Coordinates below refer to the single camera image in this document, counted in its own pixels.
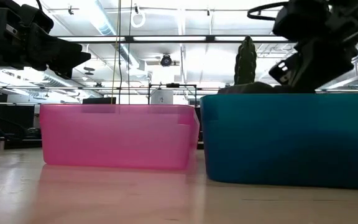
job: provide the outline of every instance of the black robotic arm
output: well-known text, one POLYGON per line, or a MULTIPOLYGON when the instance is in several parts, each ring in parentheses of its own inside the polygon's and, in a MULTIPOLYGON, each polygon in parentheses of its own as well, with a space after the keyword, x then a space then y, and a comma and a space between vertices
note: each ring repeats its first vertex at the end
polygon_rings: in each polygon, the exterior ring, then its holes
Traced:
POLYGON ((297 53, 269 71, 290 92, 312 92, 354 68, 358 0, 289 0, 251 9, 248 17, 274 20, 275 35, 297 42, 297 53), (276 18, 253 15, 278 6, 283 8, 276 18))
POLYGON ((47 68, 70 79, 77 65, 91 58, 82 46, 49 36, 53 21, 40 9, 0 0, 0 66, 47 68))

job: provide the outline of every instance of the cactus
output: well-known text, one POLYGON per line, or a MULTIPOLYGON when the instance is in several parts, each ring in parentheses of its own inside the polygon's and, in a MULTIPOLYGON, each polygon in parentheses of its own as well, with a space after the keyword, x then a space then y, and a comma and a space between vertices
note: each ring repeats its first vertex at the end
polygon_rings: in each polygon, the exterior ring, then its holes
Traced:
POLYGON ((256 49, 250 36, 246 36, 236 56, 234 84, 242 85, 255 81, 256 49))

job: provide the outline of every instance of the ceiling light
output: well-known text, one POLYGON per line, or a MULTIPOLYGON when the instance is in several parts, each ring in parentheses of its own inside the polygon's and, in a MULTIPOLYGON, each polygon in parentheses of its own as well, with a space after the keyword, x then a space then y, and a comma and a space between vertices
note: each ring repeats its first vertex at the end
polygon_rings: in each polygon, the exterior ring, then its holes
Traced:
POLYGON ((78 87, 45 87, 47 90, 77 90, 78 87))
POLYGON ((83 90, 111 90, 111 87, 83 87, 83 90))
MULTIPOLYGON (((116 37, 115 36, 102 36, 102 37, 58 37, 62 40, 67 40, 70 42, 75 42, 78 44, 92 44, 92 43, 101 43, 101 42, 109 42, 115 43, 116 37)), ((124 42, 125 37, 118 37, 118 41, 124 42)))
POLYGON ((5 87, 5 89, 36 90, 36 89, 41 89, 41 87, 39 87, 39 86, 16 86, 16 87, 5 87))
MULTIPOLYGON (((235 36, 235 37, 224 37, 224 36, 220 36, 220 37, 215 37, 215 41, 233 41, 233 42, 238 42, 238 41, 243 41, 246 37, 245 36, 235 36)), ((277 36, 256 36, 253 37, 251 36, 252 40, 254 42, 288 42, 288 40, 284 37, 277 37, 277 36)))
POLYGON ((358 90, 326 90, 330 92, 358 92, 358 90))
POLYGON ((29 83, 49 83, 48 80, 42 80, 42 81, 31 81, 31 80, 26 80, 29 83))
POLYGON ((37 105, 38 103, 15 103, 15 105, 20 106, 20 105, 37 105))
POLYGON ((127 74, 130 75, 147 75, 147 71, 139 70, 136 68, 131 68, 127 71, 127 74))
POLYGON ((18 89, 11 89, 11 90, 5 89, 5 90, 13 92, 13 93, 20 94, 20 95, 24 95, 24 96, 29 96, 29 94, 26 91, 23 91, 23 90, 18 90, 18 89))
POLYGON ((344 85, 346 85, 346 84, 349 84, 349 83, 351 83, 351 82, 353 82, 353 80, 351 80, 351 79, 343 80, 343 81, 341 81, 341 82, 338 82, 338 83, 335 83, 335 84, 333 84, 333 85, 330 85, 329 87, 327 87, 327 89, 328 89, 328 90, 330 90, 330 89, 335 89, 335 88, 344 86, 344 85))
POLYGON ((156 41, 156 42, 163 42, 163 41, 205 41, 205 36, 161 36, 161 37, 134 37, 134 41, 156 41))

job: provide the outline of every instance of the pipe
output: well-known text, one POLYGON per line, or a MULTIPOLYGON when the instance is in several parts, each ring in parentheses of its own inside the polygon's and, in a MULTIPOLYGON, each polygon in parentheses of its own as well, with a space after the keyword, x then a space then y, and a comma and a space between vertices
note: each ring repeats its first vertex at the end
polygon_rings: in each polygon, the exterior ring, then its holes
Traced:
MULTIPOLYGON (((44 79, 48 79, 49 83, 46 84, 47 87, 67 87, 67 86, 75 86, 77 83, 73 80, 65 80, 63 78, 58 77, 54 74, 51 70, 46 70, 44 73, 44 79)), ((89 90, 78 90, 81 93, 84 93, 85 95, 89 96, 88 98, 98 98, 103 97, 101 94, 95 92, 95 91, 89 91, 89 90)))
MULTIPOLYGON (((88 4, 86 6, 83 6, 83 7, 87 7, 87 9, 94 9, 94 10, 87 10, 87 12, 90 13, 89 18, 92 25, 94 25, 95 28, 97 28, 97 30, 101 35, 111 35, 111 36, 117 35, 117 30, 114 29, 114 26, 110 21, 107 12, 104 10, 99 0, 92 0, 92 3, 96 7, 93 6, 88 7, 88 4)), ((120 51, 118 53, 122 57, 122 59, 126 63, 129 63, 129 65, 131 65, 132 68, 139 68, 139 62, 128 51, 128 48, 124 44, 120 44, 120 45, 121 47, 119 48, 120 51)))

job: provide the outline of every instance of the table surface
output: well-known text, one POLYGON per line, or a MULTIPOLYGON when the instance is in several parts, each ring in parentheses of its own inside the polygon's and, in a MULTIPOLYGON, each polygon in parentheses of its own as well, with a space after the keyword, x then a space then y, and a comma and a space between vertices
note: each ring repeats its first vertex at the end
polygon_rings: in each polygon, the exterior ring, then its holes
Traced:
POLYGON ((358 223, 358 190, 224 184, 189 172, 48 166, 0 154, 0 224, 358 223))

